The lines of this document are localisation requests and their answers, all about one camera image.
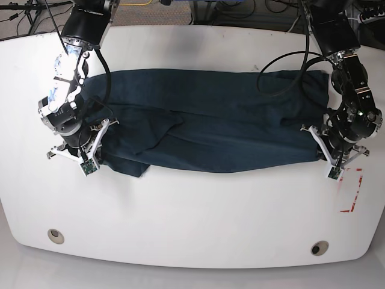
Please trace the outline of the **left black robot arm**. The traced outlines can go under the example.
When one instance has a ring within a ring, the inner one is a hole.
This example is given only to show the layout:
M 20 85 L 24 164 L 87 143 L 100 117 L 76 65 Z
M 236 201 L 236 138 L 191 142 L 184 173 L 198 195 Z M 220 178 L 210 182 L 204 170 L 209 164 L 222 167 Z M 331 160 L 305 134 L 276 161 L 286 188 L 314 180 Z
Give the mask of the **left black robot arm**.
M 368 74 L 356 52 L 360 43 L 345 15 L 351 1 L 300 1 L 321 54 L 333 63 L 331 84 L 342 97 L 328 112 L 320 147 L 334 167 L 341 168 L 363 138 L 374 136 L 383 117 L 368 86 Z

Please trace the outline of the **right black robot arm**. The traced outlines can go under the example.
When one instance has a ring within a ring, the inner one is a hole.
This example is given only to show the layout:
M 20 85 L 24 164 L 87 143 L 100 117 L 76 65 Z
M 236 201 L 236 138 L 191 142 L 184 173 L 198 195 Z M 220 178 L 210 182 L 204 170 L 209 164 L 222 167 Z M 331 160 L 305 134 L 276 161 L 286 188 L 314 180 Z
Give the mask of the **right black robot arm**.
M 102 119 L 89 124 L 86 114 L 93 105 L 97 109 L 105 107 L 111 93 L 111 73 L 100 48 L 119 4 L 119 1 L 74 1 L 62 31 L 57 32 L 64 51 L 55 60 L 52 87 L 39 101 L 38 113 L 43 124 L 64 141 L 48 152 L 48 158 L 61 155 L 81 166 L 98 165 L 95 154 L 111 121 Z M 105 69 L 103 99 L 87 96 L 84 88 L 91 51 Z

